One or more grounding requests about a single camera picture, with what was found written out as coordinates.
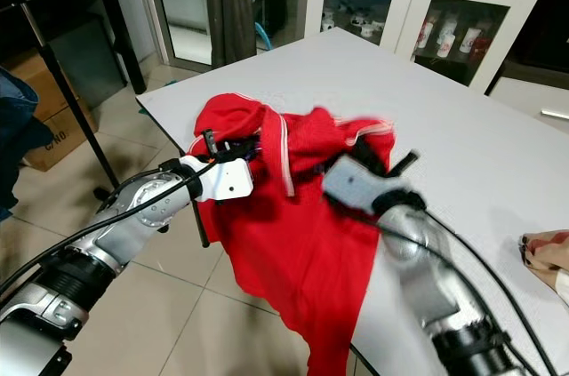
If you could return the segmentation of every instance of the tabletop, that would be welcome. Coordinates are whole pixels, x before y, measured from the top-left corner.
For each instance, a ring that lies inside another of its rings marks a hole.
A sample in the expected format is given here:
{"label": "tabletop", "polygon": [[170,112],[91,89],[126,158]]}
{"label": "tabletop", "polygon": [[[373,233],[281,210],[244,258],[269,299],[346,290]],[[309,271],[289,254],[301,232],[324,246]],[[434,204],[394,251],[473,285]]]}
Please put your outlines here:
{"label": "tabletop", "polygon": [[[224,92],[251,96],[280,112],[305,114],[319,105],[336,116],[393,120],[393,161],[419,150],[420,160],[405,176],[429,209],[501,275],[559,374],[569,372],[569,315],[524,267],[517,249],[524,233],[569,226],[569,137],[338,28],[137,99],[188,149],[196,116]],[[514,344],[545,374],[503,294],[467,253],[457,247],[452,252]],[[434,350],[401,306],[396,284],[380,242],[352,344],[382,376],[439,374]]]}

